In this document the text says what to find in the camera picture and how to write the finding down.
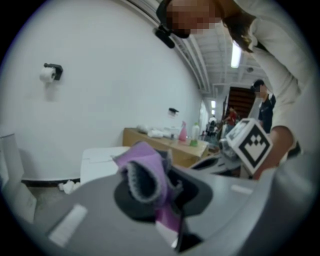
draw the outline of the dark blue shirt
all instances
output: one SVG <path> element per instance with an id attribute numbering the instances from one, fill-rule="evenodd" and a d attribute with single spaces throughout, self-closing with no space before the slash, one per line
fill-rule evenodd
<path id="1" fill-rule="evenodd" d="M 258 119 L 262 121 L 264 131 L 269 134 L 272 126 L 273 109 L 276 104 L 276 97 L 269 94 L 266 101 L 262 102 L 259 110 Z"/>

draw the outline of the gray floor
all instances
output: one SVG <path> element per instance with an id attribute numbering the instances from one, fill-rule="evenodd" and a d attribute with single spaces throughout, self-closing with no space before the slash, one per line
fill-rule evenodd
<path id="1" fill-rule="evenodd" d="M 34 221 L 37 221 L 38 216 L 44 209 L 67 196 L 65 192 L 60 191 L 57 187 L 28 187 L 28 189 L 37 200 Z"/>

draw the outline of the black cap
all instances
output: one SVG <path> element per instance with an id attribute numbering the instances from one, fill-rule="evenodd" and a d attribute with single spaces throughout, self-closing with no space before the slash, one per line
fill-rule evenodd
<path id="1" fill-rule="evenodd" d="M 251 91 L 257 92 L 257 88 L 260 88 L 260 86 L 263 86 L 265 82 L 262 79 L 256 80 L 252 85 L 251 85 Z"/>
<path id="2" fill-rule="evenodd" d="M 183 29 L 172 29 L 172 21 L 167 18 L 167 6 L 172 0 L 163 0 L 158 9 L 156 10 L 156 16 L 161 22 L 161 25 L 170 33 L 176 35 L 179 38 L 186 39 L 190 34 L 186 33 Z"/>

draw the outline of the black baseboard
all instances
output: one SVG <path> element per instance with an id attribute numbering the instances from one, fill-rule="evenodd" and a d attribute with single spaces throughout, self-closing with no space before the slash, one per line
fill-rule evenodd
<path id="1" fill-rule="evenodd" d="M 64 179 L 64 180 L 22 180 L 21 182 L 27 187 L 31 188 L 55 188 L 60 183 L 67 183 L 73 181 L 74 183 L 80 182 L 80 178 L 75 179 Z"/>

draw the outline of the staircase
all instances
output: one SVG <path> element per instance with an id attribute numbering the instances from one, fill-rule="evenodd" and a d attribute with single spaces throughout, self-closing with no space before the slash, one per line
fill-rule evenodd
<path id="1" fill-rule="evenodd" d="M 247 118 L 255 102 L 255 93 L 250 89 L 230 87 L 227 101 L 227 110 L 223 115 L 225 119 L 229 115 L 229 106 L 233 106 L 240 118 Z"/>

